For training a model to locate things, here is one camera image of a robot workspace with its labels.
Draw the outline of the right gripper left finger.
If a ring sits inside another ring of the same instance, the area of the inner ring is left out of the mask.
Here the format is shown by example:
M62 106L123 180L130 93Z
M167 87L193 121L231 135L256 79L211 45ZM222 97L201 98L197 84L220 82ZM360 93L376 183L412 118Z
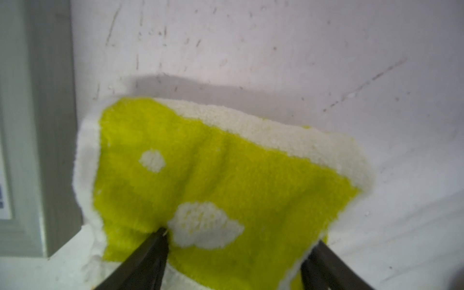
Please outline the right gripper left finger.
M96 290L160 290L167 265L167 230L152 233Z

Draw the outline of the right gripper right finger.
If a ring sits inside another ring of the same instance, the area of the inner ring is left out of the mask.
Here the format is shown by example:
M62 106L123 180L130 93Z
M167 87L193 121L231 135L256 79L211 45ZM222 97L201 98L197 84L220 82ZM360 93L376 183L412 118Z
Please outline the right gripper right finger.
M300 271L304 290L373 290L323 241L312 249Z

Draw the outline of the yellow green white cloth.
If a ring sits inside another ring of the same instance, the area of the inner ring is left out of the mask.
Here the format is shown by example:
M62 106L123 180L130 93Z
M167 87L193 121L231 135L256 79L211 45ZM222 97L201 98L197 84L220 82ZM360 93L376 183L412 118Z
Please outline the yellow green white cloth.
M95 289L167 230L161 290L304 290L301 265L375 178L350 137L215 105L107 99L82 120L72 187Z

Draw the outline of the green picture frame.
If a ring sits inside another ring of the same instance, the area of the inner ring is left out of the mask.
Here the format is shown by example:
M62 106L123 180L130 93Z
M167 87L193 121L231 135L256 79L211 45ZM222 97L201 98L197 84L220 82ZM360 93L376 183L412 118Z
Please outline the green picture frame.
M1 2L1 256L50 257L81 228L71 4Z

